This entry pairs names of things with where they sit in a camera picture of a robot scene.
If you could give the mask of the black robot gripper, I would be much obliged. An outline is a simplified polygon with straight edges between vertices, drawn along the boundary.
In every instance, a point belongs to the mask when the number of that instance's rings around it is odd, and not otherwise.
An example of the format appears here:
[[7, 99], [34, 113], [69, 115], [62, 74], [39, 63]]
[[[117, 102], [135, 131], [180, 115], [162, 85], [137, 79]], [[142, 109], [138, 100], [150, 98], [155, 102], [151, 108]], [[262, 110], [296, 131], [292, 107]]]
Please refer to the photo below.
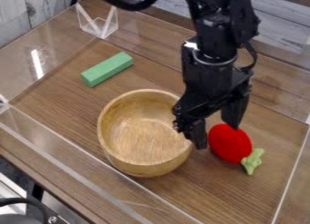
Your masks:
[[238, 129], [248, 110], [253, 65], [237, 67], [238, 47], [205, 52], [200, 37], [182, 44], [182, 76], [186, 90], [174, 106], [174, 127], [198, 150], [208, 148], [206, 119], [221, 112], [224, 122]]

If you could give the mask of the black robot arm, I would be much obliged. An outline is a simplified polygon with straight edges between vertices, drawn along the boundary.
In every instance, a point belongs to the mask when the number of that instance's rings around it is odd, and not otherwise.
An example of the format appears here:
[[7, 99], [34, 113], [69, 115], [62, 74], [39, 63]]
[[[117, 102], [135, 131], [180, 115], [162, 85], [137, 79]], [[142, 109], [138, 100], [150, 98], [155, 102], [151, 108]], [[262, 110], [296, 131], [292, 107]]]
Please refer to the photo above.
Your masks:
[[174, 106], [174, 127], [196, 147], [208, 147], [206, 118], [216, 112], [234, 129], [248, 109], [253, 64], [237, 66], [240, 49], [257, 52], [252, 39], [261, 20], [252, 0], [186, 0], [196, 36], [182, 45], [186, 91]]

